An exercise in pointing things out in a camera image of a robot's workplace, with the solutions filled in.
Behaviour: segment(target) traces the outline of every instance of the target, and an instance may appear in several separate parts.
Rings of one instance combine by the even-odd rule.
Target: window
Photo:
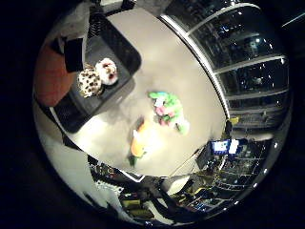
[[[230,66],[282,49],[272,27],[257,8],[227,11],[191,34],[211,58],[214,69]]]
[[[218,75],[225,95],[251,94],[288,87],[288,61],[277,59]]]
[[[189,31],[208,16],[241,2],[245,1],[173,0],[164,13],[170,16],[182,29]]]
[[[230,100],[230,110],[261,109],[269,107],[283,107],[287,101],[288,93],[275,94],[263,97]]]

